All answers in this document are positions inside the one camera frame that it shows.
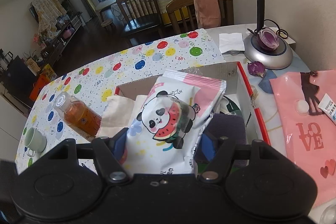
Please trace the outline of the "purple green sponge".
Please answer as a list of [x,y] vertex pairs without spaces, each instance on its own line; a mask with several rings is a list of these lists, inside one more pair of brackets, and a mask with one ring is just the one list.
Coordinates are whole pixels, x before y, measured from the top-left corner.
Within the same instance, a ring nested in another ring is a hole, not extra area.
[[209,125],[204,130],[218,138],[218,149],[221,146],[221,137],[234,140],[236,144],[247,144],[244,119],[236,115],[222,113],[214,114]]

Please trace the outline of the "white tissue paper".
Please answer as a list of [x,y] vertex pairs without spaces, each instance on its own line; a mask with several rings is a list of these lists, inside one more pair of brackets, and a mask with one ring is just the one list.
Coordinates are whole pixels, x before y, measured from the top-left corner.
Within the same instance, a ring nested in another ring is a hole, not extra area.
[[101,125],[96,137],[112,138],[123,128],[129,127],[146,98],[146,95],[138,95],[134,101],[123,96],[108,97],[108,104],[102,114]]

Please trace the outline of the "panda tissue pack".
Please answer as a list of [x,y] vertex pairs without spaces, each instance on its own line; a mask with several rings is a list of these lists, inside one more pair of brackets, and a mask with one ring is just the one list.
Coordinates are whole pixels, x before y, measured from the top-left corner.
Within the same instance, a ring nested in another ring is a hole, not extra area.
[[225,80],[179,71],[158,77],[127,132],[127,173],[193,173],[201,135],[226,86]]

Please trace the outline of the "floral green-trim cloth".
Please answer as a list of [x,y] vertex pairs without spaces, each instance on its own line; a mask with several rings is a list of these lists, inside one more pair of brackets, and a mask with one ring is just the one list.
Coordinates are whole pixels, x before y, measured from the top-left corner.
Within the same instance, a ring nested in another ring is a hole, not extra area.
[[227,96],[224,96],[220,102],[219,112],[226,115],[236,115],[242,117],[242,112],[238,105]]

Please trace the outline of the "orange drink bottle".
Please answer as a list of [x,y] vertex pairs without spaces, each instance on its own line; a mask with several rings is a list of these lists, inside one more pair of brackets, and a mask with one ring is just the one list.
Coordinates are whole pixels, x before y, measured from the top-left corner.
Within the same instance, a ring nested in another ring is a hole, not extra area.
[[62,120],[83,138],[92,141],[101,126],[102,117],[83,101],[61,92],[54,101],[54,109]]

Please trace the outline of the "polka dot tablecloth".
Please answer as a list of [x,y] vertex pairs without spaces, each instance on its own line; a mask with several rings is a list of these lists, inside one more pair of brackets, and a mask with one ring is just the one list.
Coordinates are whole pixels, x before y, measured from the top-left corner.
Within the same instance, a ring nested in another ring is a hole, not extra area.
[[33,105],[15,158],[18,172],[39,159],[38,155],[30,157],[25,146],[25,136],[31,128],[46,137],[45,152],[67,138],[86,143],[54,110],[55,98],[61,92],[82,100],[101,115],[108,97],[119,85],[161,75],[166,69],[178,71],[222,62],[224,57],[214,39],[205,29],[199,29],[123,50],[62,75],[42,89]]

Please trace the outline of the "red white cardboard box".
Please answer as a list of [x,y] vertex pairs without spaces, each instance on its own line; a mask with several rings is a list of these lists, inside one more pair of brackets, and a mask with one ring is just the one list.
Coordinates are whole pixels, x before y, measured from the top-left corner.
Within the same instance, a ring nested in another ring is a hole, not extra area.
[[[253,90],[243,65],[239,61],[217,63],[201,67],[182,69],[183,73],[192,73],[213,79],[226,81],[224,95],[239,107],[245,121],[247,141],[261,139],[270,144],[261,110],[255,106]],[[155,84],[157,76],[151,76],[122,84],[115,88],[114,94],[135,100],[138,95],[147,95]]]

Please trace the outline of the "green ceramic cup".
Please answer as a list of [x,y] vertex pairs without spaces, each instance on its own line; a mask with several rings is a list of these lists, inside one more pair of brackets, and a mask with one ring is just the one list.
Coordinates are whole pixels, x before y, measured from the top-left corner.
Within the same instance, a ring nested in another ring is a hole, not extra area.
[[47,145],[46,137],[36,128],[30,128],[24,139],[24,145],[35,152],[43,152]]

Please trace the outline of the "orange gift box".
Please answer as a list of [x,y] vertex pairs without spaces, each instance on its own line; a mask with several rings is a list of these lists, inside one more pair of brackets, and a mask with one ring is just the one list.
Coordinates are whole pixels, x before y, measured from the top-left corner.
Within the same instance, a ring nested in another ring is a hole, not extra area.
[[36,101],[41,90],[50,83],[45,75],[39,75],[37,81],[33,84],[33,90],[30,93],[30,100]]

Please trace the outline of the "white paper napkin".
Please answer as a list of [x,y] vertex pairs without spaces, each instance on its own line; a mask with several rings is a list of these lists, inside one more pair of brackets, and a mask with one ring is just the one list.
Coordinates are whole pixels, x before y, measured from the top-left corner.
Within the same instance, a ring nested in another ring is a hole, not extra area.
[[245,45],[241,33],[219,34],[219,51],[227,53],[232,51],[243,52]]

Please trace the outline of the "halved purple onion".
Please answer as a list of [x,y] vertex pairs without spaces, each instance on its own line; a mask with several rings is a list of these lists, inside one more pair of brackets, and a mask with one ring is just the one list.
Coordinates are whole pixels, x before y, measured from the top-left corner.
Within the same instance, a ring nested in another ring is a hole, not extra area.
[[277,34],[269,27],[264,27],[258,32],[257,42],[266,51],[275,51],[280,45]]

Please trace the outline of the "tv cabinet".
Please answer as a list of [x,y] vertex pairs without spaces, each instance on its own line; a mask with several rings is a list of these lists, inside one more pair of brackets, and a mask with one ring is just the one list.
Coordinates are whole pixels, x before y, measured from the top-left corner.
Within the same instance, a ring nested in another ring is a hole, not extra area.
[[46,64],[52,67],[60,59],[66,46],[83,24],[84,21],[81,15],[76,15],[68,23],[64,24],[59,30],[58,35],[50,41],[48,46],[41,50],[41,55],[37,58],[37,61],[32,58],[32,55],[29,55],[23,57],[24,62],[28,64],[28,60],[33,59],[40,68]]

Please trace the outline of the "dark wooden chair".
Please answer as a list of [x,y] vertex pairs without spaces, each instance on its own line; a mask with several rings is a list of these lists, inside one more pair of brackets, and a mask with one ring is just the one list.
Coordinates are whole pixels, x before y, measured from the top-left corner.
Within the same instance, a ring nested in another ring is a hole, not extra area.
[[163,38],[163,21],[157,0],[116,0],[126,23],[124,38],[133,39],[142,34],[157,33]]

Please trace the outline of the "pink towel on chair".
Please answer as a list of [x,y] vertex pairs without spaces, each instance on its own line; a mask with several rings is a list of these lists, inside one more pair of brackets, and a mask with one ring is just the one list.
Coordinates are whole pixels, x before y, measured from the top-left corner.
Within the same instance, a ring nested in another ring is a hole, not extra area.
[[221,25],[218,0],[194,0],[198,28],[215,28]]

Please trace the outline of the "wooden chair at table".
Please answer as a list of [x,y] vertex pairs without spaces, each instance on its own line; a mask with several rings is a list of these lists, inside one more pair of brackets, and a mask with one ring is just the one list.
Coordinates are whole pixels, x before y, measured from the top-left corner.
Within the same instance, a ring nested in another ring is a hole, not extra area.
[[[219,6],[219,27],[234,24],[233,0],[217,0]],[[179,35],[198,29],[194,0],[172,0],[166,11],[173,26],[174,33]]]

